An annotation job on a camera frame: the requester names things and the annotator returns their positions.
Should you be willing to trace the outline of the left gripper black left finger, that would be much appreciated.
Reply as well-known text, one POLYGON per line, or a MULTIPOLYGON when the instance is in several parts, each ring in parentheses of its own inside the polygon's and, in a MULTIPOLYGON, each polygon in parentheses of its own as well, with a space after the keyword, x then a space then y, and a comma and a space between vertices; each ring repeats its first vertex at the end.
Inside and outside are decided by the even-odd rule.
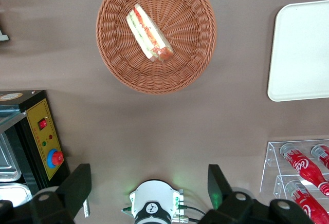
POLYGON ((23 205, 1 200, 1 223, 74 223, 91 190, 90 164, 80 164, 57 188, 42 189, 23 205))

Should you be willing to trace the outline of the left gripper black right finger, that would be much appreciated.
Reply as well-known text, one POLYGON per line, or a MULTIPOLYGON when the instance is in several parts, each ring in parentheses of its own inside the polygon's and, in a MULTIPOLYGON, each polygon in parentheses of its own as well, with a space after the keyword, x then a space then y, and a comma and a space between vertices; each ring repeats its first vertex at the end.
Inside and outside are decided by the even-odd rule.
POLYGON ((294 202, 274 199, 266 206, 246 193, 233 191, 217 164, 208 166, 207 186, 213 209, 199 223, 312 223, 294 202))

